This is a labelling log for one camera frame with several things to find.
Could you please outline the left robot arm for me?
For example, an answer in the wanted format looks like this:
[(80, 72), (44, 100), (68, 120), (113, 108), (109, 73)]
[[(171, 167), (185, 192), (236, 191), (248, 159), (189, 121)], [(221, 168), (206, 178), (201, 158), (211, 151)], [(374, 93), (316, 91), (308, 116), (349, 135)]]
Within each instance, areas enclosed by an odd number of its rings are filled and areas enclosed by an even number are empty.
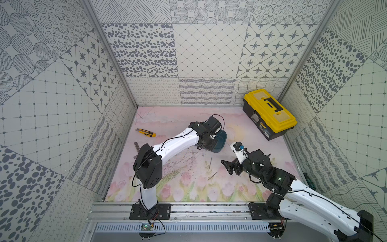
[(139, 204), (146, 212), (156, 209), (158, 204), (156, 186), (163, 178), (163, 165), (173, 156), (192, 146), (198, 150), (218, 153), (226, 142), (225, 120), (218, 121), (216, 114), (203, 122), (191, 122), (177, 136), (150, 146), (141, 146), (133, 165), (134, 178), (139, 181)]

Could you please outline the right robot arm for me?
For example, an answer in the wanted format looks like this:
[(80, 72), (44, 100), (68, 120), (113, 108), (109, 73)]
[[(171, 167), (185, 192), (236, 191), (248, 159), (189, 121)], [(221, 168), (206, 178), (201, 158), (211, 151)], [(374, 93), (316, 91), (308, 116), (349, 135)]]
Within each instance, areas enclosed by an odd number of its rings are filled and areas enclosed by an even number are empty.
[(249, 204), (253, 219), (264, 213), (268, 218), (288, 219), (304, 224), (335, 242), (371, 242), (374, 238), (373, 215), (346, 208), (298, 180), (287, 171), (274, 167), (261, 150), (248, 152), (243, 146), (232, 148), (236, 159), (221, 163), (230, 175), (249, 175), (254, 184), (262, 184), (271, 193), (264, 205)]

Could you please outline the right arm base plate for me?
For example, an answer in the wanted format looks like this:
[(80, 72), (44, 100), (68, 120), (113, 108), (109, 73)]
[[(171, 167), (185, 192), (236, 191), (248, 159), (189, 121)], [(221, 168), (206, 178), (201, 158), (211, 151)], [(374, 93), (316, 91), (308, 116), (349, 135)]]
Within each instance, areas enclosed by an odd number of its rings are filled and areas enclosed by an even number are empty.
[(248, 204), (248, 208), (249, 208), (252, 220), (281, 220), (281, 219), (287, 220), (288, 219), (280, 215), (279, 205), (267, 205), (263, 203), (250, 202)]

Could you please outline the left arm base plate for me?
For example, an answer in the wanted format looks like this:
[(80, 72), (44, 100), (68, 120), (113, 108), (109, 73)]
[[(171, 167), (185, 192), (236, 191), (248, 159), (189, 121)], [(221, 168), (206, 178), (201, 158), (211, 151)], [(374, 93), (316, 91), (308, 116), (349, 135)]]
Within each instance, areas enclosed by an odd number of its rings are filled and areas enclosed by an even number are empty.
[(169, 220), (171, 204), (157, 203), (154, 207), (146, 209), (141, 202), (131, 208), (130, 220)]

